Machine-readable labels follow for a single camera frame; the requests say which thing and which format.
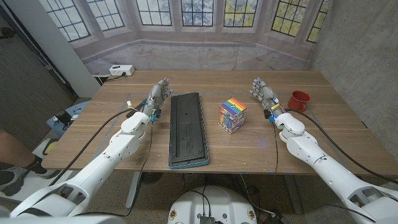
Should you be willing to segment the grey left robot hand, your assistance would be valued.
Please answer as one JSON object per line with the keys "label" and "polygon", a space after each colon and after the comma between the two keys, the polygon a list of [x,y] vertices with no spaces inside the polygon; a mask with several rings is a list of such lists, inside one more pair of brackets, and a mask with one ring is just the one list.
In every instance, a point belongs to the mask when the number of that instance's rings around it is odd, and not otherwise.
{"label": "grey left robot hand", "polygon": [[161,79],[156,85],[154,85],[148,94],[146,103],[142,109],[142,112],[148,117],[151,117],[155,110],[161,109],[164,101],[173,93],[173,90],[169,87],[169,79],[167,77]]}

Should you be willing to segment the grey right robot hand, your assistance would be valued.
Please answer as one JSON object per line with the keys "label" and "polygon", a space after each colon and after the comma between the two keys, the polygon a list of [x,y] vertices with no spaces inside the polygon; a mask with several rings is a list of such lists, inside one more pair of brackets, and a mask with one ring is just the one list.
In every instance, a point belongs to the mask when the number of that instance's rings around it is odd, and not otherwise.
{"label": "grey right robot hand", "polygon": [[252,90],[249,92],[261,102],[262,107],[267,113],[267,119],[275,121],[278,116],[285,113],[285,110],[280,105],[277,94],[260,77],[254,79]]}

